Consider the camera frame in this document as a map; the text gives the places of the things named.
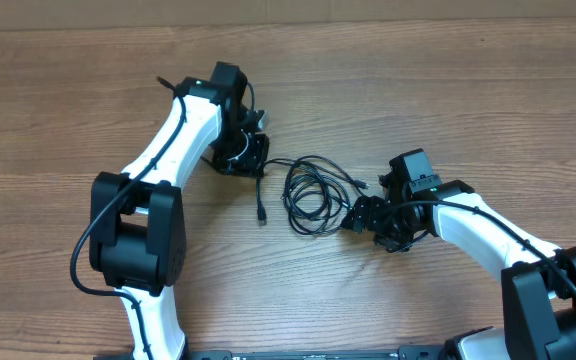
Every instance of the black cable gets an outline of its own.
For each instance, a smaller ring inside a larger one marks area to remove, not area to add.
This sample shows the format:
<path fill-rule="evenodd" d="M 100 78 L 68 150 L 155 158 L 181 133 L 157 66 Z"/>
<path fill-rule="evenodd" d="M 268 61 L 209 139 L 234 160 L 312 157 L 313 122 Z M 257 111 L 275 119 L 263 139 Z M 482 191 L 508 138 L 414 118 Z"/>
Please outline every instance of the black cable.
<path fill-rule="evenodd" d="M 417 205 L 444 205 L 444 206 L 450 206 L 450 207 L 454 207 L 454 208 L 458 208 L 458 209 L 462 209 L 462 210 L 467 210 L 470 211 L 474 214 L 483 216 L 484 218 L 490 220 L 493 224 L 497 225 L 499 228 L 501 228 L 502 230 L 504 230 L 506 233 L 508 233 L 508 235 L 510 235 L 512 238 L 515 239 L 515 241 L 517 241 L 521 246 L 523 246 L 525 249 L 527 249 L 528 251 L 530 251 L 533 255 L 535 255 L 536 257 L 538 257 L 540 260 L 542 260 L 544 262 L 544 264 L 546 264 L 566 285 L 566 287 L 568 287 L 568 289 L 571 291 L 572 296 L 575 298 L 576 300 L 576 286 L 575 284 L 568 278 L 568 276 L 566 276 L 566 274 L 564 274 L 563 271 L 561 271 L 561 269 L 559 269 L 559 267 L 557 266 L 557 264 L 555 264 L 554 261 L 552 261 L 549 257 L 547 257 L 546 255 L 544 255 L 544 253 L 542 253 L 541 251 L 539 251 L 537 248 L 535 248 L 529 240 L 522 238 L 521 236 L 519 236 L 519 234 L 517 234 L 513 229 L 511 229 L 508 225 L 506 225 L 506 223 L 504 223 L 503 221 L 499 220 L 496 216 L 487 213 L 483 210 L 480 210 L 478 207 L 472 207 L 472 206 L 468 206 L 468 205 L 463 205 L 463 204 L 459 204 L 459 203 L 454 203 L 454 202 L 450 202 L 450 201 L 442 201 L 442 200 L 416 200 L 416 201 L 409 201 L 409 202 L 405 202 L 402 204 L 398 204 L 398 205 L 393 205 L 389 208 L 389 211 L 397 212 L 399 210 L 401 210 L 404 207 L 408 207 L 408 206 L 417 206 Z"/>
<path fill-rule="evenodd" d="M 170 138 L 168 138 L 166 143 L 161 147 L 161 149 L 155 155 L 155 157 L 153 157 L 150 160 L 148 165 L 137 176 L 135 176 L 135 178 L 132 179 L 128 185 L 126 185 L 123 189 L 121 189 L 117 193 L 117 195 L 115 195 L 115 197 L 113 197 L 112 200 L 110 200 L 108 205 L 106 205 L 101 210 L 101 212 L 99 212 L 99 214 L 90 222 L 90 224 L 88 225 L 86 230 L 83 232 L 83 234 L 79 238 L 79 241 L 77 242 L 77 245 L 75 246 L 75 249 L 72 252 L 72 257 L 70 258 L 70 279 L 72 280 L 72 283 L 75 284 L 75 286 L 79 290 L 83 291 L 86 294 L 97 295 L 97 296 L 122 297 L 122 298 L 124 298 L 124 299 L 126 299 L 132 303 L 132 307 L 135 309 L 135 312 L 137 313 L 137 322 L 139 323 L 139 334 L 141 335 L 141 342 L 144 344 L 144 352 L 148 355 L 148 359 L 150 359 L 150 360 L 153 360 L 153 356 L 152 356 L 152 352 L 150 350 L 150 344 L 148 344 L 148 341 L 146 339 L 146 327 L 144 325 L 144 319 L 143 319 L 143 315 L 141 313 L 141 307 L 139 306 L 139 302 L 137 301 L 137 299 L 135 299 L 135 297 L 133 297 L 132 295 L 127 294 L 127 293 L 110 291 L 110 290 L 97 290 L 97 289 L 91 289 L 91 288 L 86 287 L 85 285 L 83 285 L 81 283 L 81 281 L 79 281 L 79 278 L 77 277 L 77 259 L 79 258 L 79 253 L 81 252 L 81 249 L 84 246 L 86 239 L 88 239 L 88 236 L 90 236 L 90 233 L 95 228 L 95 226 L 99 223 L 100 219 L 108 211 L 110 211 L 110 209 L 116 208 L 117 205 L 121 201 L 124 200 L 125 196 L 130 192 L 130 190 L 132 190 L 133 187 L 137 183 L 139 183 L 139 181 L 141 179 L 143 179 L 143 177 L 146 176 L 146 174 L 148 174 L 148 172 L 150 172 L 150 170 L 152 170 L 157 165 L 157 162 L 166 153 L 166 151 L 168 150 L 168 148 L 170 147 L 172 142 L 175 140 L 177 135 L 179 135 L 179 132 L 181 131 L 181 128 L 182 128 L 184 122 L 186 121 L 186 103 L 184 102 L 183 97 L 178 96 L 177 93 L 175 92 L 175 87 L 172 84 L 170 84 L 169 82 L 167 82 L 166 80 L 159 78 L 159 77 L 157 78 L 157 80 L 159 80 L 159 82 L 162 85 L 164 85 L 165 87 L 172 89 L 173 93 L 175 93 L 175 98 L 179 99 L 179 103 L 181 104 L 181 116 L 179 117 L 179 123 L 177 124 L 177 127 L 175 127 L 175 130 L 170 135 Z"/>
<path fill-rule="evenodd" d="M 326 169 L 313 161 L 321 161 L 334 169 Z M 353 179 L 346 171 L 330 159 L 319 155 L 306 155 L 297 160 L 276 158 L 267 160 L 259 166 L 263 169 L 269 164 L 288 166 L 282 201 L 288 212 L 290 227 L 301 235 L 328 235 L 339 230 L 336 219 L 343 208 L 350 210 L 350 196 L 341 181 L 350 184 L 359 194 L 361 189 L 367 189 L 368 184 Z M 257 218 L 266 221 L 266 210 L 261 202 L 261 178 L 257 178 Z M 299 202 L 308 197 L 321 197 L 321 205 L 312 211 L 306 211 Z M 314 227 L 304 225 L 305 222 L 317 223 Z"/>

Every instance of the wooden table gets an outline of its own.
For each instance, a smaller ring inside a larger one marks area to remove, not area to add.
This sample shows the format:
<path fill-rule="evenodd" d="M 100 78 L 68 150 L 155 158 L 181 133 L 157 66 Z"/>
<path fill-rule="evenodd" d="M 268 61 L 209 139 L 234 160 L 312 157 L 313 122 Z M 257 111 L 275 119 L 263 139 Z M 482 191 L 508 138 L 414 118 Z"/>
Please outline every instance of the wooden table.
<path fill-rule="evenodd" d="M 119 300 L 68 276 L 90 186 L 166 118 L 156 75 L 206 78 L 217 60 L 256 85 L 272 157 L 328 156 L 377 193 L 388 161 L 423 147 L 444 180 L 576 244 L 576 19 L 0 33 L 0 359 L 132 348 Z M 370 234 L 292 233 L 284 176 L 264 180 L 260 228 L 252 180 L 193 172 L 176 285 L 192 348 L 388 348 L 503 324 L 498 284 L 452 245 L 387 254 Z M 81 278 L 103 287 L 87 255 Z"/>

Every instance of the cable connector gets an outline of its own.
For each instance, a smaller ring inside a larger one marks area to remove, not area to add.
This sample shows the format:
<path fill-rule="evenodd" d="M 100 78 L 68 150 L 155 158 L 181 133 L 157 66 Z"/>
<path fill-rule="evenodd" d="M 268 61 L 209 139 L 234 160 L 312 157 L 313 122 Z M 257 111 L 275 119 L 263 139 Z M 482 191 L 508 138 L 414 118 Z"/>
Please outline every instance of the cable connector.
<path fill-rule="evenodd" d="M 353 181 L 351 182 L 351 184 L 352 184 L 353 186 L 356 186 L 356 187 L 360 188 L 360 189 L 368 189 L 368 188 L 370 187 L 370 185 L 366 184 L 365 182 L 363 182 L 363 181 L 361 181 L 361 180 L 353 180 Z"/>
<path fill-rule="evenodd" d="M 266 225 L 266 209 L 261 204 L 257 206 L 257 219 L 259 220 L 259 225 Z"/>

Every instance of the wood grain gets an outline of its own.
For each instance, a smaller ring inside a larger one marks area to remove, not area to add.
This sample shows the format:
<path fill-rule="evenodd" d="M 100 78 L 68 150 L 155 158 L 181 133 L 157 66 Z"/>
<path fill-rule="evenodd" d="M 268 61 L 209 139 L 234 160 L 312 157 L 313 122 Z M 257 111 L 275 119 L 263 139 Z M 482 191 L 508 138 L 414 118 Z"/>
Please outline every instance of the wood grain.
<path fill-rule="evenodd" d="M 423 147 L 444 180 L 576 244 L 576 19 L 0 33 L 0 359 L 131 348 L 119 301 L 68 277 L 90 185 L 166 118 L 156 75 L 208 77 L 217 60 L 254 82 L 271 156 L 328 156 L 377 193 L 388 160 Z M 192 348 L 388 348 L 502 325 L 498 285 L 449 244 L 391 255 L 369 234 L 293 234 L 284 175 L 264 180 L 263 228 L 253 181 L 191 176 L 176 301 Z"/>

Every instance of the tabletop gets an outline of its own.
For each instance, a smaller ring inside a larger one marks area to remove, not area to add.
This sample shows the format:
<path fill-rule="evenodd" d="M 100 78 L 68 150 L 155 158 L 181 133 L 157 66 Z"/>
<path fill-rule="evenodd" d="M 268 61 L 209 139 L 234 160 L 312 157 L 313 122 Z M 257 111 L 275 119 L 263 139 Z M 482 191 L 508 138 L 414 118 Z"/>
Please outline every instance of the tabletop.
<path fill-rule="evenodd" d="M 208 78 L 219 60 L 255 85 L 270 157 L 327 156 L 378 193 L 388 161 L 421 147 L 444 181 L 576 245 L 576 18 L 0 33 L 0 359 L 132 348 L 120 301 L 68 275 L 90 187 L 166 119 L 157 75 Z M 285 174 L 269 169 L 259 227 L 253 180 L 192 173 L 175 285 L 192 349 L 392 348 L 503 326 L 499 285 L 440 239 L 388 254 L 370 234 L 293 233 Z M 87 255 L 82 281 L 105 287 Z"/>

